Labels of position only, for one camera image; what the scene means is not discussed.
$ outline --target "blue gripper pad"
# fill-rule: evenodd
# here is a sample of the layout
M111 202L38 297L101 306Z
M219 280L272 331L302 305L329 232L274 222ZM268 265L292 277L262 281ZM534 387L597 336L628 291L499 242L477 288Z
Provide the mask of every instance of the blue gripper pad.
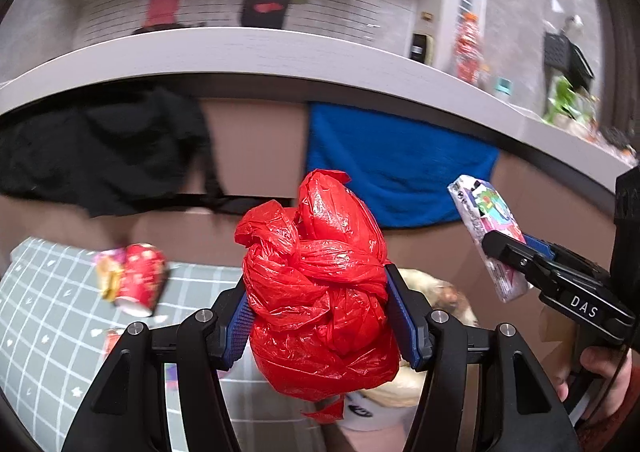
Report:
M551 251L551 248L545 241L540 241L540 239L536 239L535 237L527 235L526 233L523 233L523 235L527 246L529 246L531 249L535 250L538 253L541 253L545 256L545 258L548 258L548 260L553 260L555 258L556 255Z
M226 331L225 353L222 355L223 363L231 368L231 366L240 359L249 333L254 326L255 313L249 307L246 299L246 292L242 295L242 299L236 308L235 313L231 317L231 321Z
M393 264L385 266L386 317L396 336L402 358L415 371L426 369L433 355L427 316L431 306L425 296L407 288L404 279Z

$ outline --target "blue towel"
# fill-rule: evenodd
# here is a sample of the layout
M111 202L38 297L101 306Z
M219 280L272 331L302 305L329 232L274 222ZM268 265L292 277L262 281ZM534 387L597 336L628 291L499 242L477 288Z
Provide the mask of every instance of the blue towel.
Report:
M383 228L460 219L447 185L488 181L498 149L464 134L390 114L311 103L306 168L347 172L347 186Z

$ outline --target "black apron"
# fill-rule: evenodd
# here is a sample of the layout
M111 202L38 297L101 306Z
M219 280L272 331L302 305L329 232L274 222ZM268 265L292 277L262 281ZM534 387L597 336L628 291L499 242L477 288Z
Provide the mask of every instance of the black apron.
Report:
M290 1L291 0L244 0L244 2L242 2L240 25L242 27L282 29Z

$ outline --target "black clamp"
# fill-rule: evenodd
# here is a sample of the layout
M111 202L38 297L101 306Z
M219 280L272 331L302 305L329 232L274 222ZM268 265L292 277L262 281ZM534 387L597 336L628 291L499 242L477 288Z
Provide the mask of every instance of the black clamp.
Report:
M409 290L394 265L386 272L388 320L402 357L430 371L405 452L456 450L467 364L482 369L476 452L578 452L562 404L511 324L463 326ZM212 444L239 452L216 369L240 358L253 321L241 280L179 326L129 325L82 401L63 452L170 452L162 364L174 362L190 452Z
M540 300L578 324L574 364L568 378L569 395L564 407L578 424L591 400L603 387L599 376L580 365L580 354L588 346L619 348L635 331L636 315L611 289L609 273L597 264L557 245L529 235L527 244L499 231L482 239L482 250L524 274L540 289Z

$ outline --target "gray checkered mat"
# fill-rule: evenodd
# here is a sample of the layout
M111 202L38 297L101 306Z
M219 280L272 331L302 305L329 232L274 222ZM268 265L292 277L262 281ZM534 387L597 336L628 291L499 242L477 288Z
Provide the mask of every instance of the gray checkered mat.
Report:
M0 281L0 387L45 452L58 452L100 365L107 329L136 320L100 298L95 252L29 238L12 251ZM149 327L179 323L232 288L236 267L174 262ZM273 390L250 348L221 379L226 406L244 452L323 452L310 403ZM186 452L175 382L167 382L174 452Z

